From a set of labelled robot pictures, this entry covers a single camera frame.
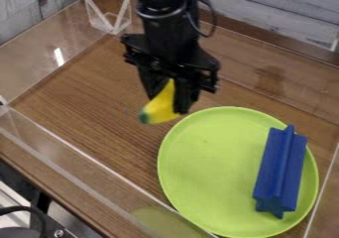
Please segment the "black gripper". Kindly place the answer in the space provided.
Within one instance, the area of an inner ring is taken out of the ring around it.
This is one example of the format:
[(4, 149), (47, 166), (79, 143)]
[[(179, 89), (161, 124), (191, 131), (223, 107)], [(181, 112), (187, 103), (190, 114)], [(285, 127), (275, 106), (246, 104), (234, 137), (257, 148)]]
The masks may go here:
[(195, 13), (138, 16), (145, 32), (122, 36), (125, 60), (138, 68), (149, 99), (155, 98), (170, 79), (175, 81), (174, 110), (187, 114), (201, 91), (217, 92), (221, 63), (199, 44), (201, 37), (210, 34), (202, 32)]

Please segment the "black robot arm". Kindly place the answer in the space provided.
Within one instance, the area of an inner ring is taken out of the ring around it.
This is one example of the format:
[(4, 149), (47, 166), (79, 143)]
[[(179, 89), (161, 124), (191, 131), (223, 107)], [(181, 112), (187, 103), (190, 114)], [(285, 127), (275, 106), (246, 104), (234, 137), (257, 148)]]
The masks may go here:
[(143, 32), (121, 38), (125, 60), (138, 68), (147, 96), (155, 98), (166, 83), (174, 83), (171, 107), (179, 114), (190, 111), (203, 90), (217, 91), (221, 62), (199, 43), (213, 36), (201, 30), (199, 23), (199, 5), (210, 3), (210, 0), (138, 0)]

